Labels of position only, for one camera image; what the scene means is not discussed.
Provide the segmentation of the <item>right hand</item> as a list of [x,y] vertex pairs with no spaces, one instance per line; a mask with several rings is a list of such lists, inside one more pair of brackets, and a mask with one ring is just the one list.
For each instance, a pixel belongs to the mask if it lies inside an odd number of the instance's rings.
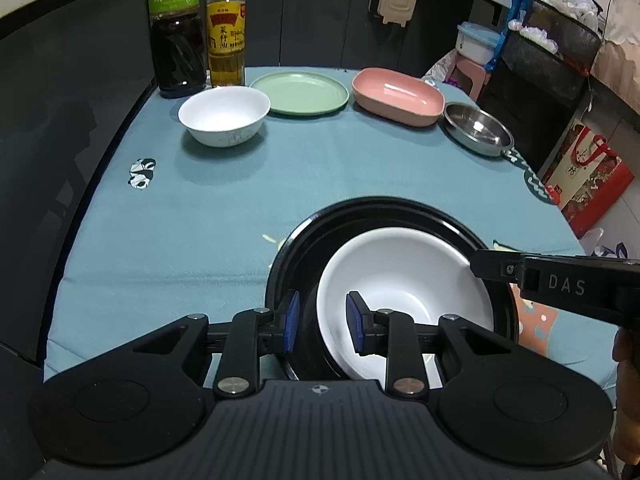
[[631,362],[634,345],[629,333],[620,328],[616,334],[612,358],[617,363],[616,424],[614,453],[625,464],[639,463],[639,372]]

